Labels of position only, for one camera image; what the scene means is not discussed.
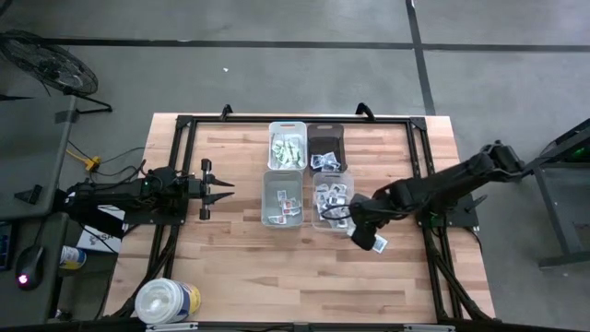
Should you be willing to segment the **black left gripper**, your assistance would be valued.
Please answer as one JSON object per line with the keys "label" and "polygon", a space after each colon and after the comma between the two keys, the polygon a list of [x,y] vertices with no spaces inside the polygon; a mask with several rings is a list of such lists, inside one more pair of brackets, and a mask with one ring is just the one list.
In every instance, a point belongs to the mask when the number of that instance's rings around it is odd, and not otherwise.
{"label": "black left gripper", "polygon": [[[211,160],[209,159],[201,159],[201,171],[202,171],[202,179],[196,179],[193,175],[191,175],[187,180],[187,194],[189,199],[200,199],[201,200],[201,208],[199,209],[199,218],[201,220],[210,219],[210,211],[209,211],[209,203],[208,203],[208,195],[210,193],[209,182],[207,181],[207,177],[211,171]],[[221,181],[217,178],[211,178],[210,183],[217,186],[225,186],[225,187],[233,187],[234,184],[230,184],[224,181]],[[234,195],[234,192],[228,193],[217,193],[210,195],[210,204],[214,205],[219,200]]]}

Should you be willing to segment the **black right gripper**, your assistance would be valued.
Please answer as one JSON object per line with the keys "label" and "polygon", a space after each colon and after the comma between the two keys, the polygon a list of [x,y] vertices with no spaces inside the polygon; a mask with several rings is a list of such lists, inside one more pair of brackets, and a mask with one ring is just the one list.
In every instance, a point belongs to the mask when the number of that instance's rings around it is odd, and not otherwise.
{"label": "black right gripper", "polygon": [[355,230],[351,240],[365,251],[370,251],[376,242],[376,232],[392,218],[392,206],[387,198],[369,198],[355,194],[348,210]]}

